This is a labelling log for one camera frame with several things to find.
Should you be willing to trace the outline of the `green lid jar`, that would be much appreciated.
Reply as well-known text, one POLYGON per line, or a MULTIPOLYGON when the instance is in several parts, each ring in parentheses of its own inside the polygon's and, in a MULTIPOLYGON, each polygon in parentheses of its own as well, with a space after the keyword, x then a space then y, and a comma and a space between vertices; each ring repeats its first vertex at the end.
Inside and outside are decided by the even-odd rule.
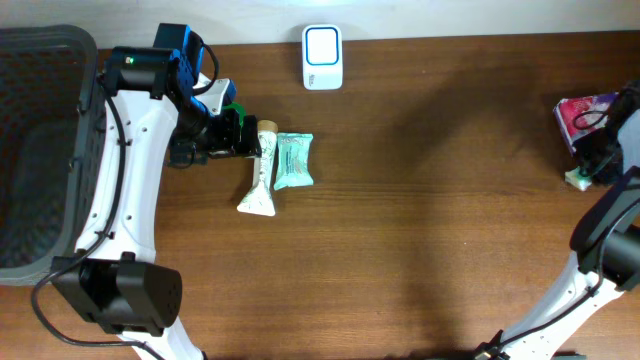
POLYGON ((247 115, 246 110, 237 102, 231 102, 222 107, 224 112, 234 112, 238 116, 238 124, 240 127, 244 125, 244 118, 247 115))

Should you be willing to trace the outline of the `small green tissue packet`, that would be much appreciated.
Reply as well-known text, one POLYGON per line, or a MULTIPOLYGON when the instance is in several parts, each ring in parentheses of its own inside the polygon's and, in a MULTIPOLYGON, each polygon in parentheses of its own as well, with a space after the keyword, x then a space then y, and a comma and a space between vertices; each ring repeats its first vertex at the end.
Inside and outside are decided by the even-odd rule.
POLYGON ((579 167, 566 172, 564 174, 564 178, 566 183, 582 192, 586 191, 592 185, 591 178, 588 176, 583 176, 579 167))

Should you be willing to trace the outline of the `red purple tissue pack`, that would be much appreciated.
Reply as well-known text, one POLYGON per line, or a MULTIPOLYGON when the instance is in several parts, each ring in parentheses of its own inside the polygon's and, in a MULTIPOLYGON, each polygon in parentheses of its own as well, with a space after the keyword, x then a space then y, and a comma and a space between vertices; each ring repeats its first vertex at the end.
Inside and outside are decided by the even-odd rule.
POLYGON ((577 152, 575 143, 602 128, 606 124, 605 112, 617 93, 562 99, 554 107, 553 114, 560 132, 572 156, 577 152))

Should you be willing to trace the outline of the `mint green wipes pack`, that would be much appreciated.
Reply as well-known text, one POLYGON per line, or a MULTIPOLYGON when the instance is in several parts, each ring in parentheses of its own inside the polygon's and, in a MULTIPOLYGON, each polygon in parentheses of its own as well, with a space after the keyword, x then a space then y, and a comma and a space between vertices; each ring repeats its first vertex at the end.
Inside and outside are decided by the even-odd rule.
POLYGON ((312 186, 308 160, 312 134, 279 133, 277 135, 278 168, 274 189, 312 186))

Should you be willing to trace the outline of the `white cream tube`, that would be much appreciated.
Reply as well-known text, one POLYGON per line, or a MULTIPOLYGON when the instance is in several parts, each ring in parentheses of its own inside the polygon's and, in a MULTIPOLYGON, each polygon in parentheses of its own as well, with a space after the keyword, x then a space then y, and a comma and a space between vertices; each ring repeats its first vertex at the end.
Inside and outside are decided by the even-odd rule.
POLYGON ((237 206, 237 210, 241 213, 272 217, 276 211, 270 187, 278 126, 271 120, 260 120, 257 127, 261 156, 254 160, 252 187, 237 206))

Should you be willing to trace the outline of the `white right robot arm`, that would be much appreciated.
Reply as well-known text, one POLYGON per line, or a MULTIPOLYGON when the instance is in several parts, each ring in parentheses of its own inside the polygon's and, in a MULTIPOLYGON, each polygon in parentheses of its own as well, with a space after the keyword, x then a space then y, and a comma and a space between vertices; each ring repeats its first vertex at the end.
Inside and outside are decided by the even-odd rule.
POLYGON ((639 284, 639 83, 628 82, 602 107, 577 113, 564 127, 576 169, 576 188, 608 186, 570 239, 561 275, 517 324, 500 330, 474 359, 551 359, 599 309, 639 284))

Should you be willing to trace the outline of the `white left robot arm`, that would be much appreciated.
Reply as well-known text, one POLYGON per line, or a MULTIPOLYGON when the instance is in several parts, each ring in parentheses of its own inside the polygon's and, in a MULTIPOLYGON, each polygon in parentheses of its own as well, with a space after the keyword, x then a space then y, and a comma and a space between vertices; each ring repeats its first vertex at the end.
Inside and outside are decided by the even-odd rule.
POLYGON ((118 46, 97 83, 106 135, 89 216, 47 282, 105 347, 143 359, 201 359, 179 318, 182 278, 156 264, 154 220, 162 171, 216 158, 257 158, 257 119, 235 102, 232 81, 207 77, 211 48, 190 27, 159 25, 149 47, 118 46))

